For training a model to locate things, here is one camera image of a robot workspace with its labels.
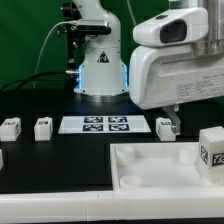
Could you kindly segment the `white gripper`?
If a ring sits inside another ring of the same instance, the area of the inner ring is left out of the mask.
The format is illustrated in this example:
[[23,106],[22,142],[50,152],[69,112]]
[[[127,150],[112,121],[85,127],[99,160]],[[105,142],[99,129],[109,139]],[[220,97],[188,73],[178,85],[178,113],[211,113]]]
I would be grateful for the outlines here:
[[139,46],[130,59],[131,100],[142,109],[164,106],[175,135],[181,132],[175,104],[224,95],[224,54],[196,53],[208,30],[203,7],[167,10],[133,30]]

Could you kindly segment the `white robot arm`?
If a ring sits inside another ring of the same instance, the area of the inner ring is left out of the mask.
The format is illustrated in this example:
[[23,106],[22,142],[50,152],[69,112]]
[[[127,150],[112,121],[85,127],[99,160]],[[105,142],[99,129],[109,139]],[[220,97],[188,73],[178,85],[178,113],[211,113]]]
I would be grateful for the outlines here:
[[87,35],[81,95],[101,101],[129,93],[143,110],[162,107],[171,130],[182,103],[224,95],[224,0],[169,0],[169,9],[133,29],[130,66],[120,56],[120,21],[100,0],[72,0]]

